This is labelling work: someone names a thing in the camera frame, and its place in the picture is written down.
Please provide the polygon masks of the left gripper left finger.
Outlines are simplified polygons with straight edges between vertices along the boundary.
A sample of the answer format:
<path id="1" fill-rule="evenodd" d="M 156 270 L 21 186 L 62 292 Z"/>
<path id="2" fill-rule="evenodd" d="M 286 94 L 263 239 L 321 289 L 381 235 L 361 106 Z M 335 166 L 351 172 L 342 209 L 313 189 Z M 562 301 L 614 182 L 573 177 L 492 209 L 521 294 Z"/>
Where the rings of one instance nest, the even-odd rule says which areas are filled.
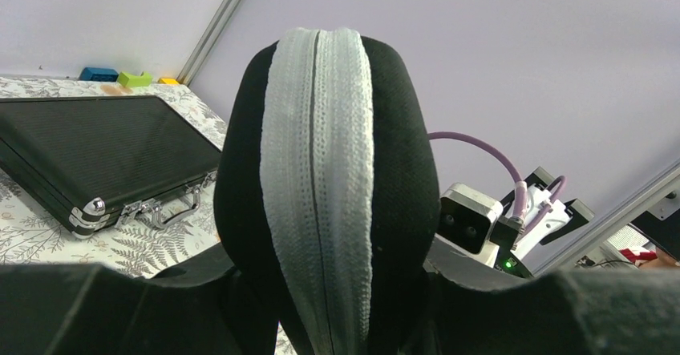
<path id="1" fill-rule="evenodd" d="M 277 327 L 220 244 L 152 278 L 101 264 L 1 268 L 4 354 L 272 354 Z"/>

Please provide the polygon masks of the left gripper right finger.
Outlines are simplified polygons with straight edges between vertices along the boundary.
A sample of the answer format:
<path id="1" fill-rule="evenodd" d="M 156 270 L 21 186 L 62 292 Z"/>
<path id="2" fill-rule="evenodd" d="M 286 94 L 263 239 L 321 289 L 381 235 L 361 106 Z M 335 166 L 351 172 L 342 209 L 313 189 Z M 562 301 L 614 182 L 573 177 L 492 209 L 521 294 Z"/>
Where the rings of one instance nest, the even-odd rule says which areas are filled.
<path id="1" fill-rule="evenodd" d="M 427 255 L 444 354 L 676 354 L 676 270 L 505 274 L 435 240 Z"/>

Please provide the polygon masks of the black zippered case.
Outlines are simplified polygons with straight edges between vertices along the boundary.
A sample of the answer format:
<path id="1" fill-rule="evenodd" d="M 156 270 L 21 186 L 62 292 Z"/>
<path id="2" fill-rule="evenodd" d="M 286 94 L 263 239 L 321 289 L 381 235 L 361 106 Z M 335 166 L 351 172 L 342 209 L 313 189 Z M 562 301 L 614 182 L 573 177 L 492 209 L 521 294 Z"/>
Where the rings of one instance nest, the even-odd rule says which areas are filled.
<path id="1" fill-rule="evenodd" d="M 399 53 L 295 28 L 237 92 L 214 190 L 221 243 L 300 354 L 425 354 L 439 181 Z"/>

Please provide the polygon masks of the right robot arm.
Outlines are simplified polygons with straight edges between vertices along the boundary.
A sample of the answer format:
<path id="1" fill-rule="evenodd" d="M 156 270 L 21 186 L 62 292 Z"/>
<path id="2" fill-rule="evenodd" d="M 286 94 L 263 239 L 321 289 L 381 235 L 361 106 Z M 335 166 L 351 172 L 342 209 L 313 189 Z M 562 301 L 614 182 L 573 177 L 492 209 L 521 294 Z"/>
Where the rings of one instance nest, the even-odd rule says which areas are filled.
<path id="1" fill-rule="evenodd" d="M 495 270 L 528 279 L 533 273 L 523 259 L 538 245 L 546 245 L 584 227 L 594 217 L 581 200 L 560 200 L 566 186 L 563 175 L 555 177 L 537 167 L 525 182 L 528 186 L 524 226 L 519 231 L 506 229 L 497 222 L 492 238 L 485 242 L 473 260 Z"/>

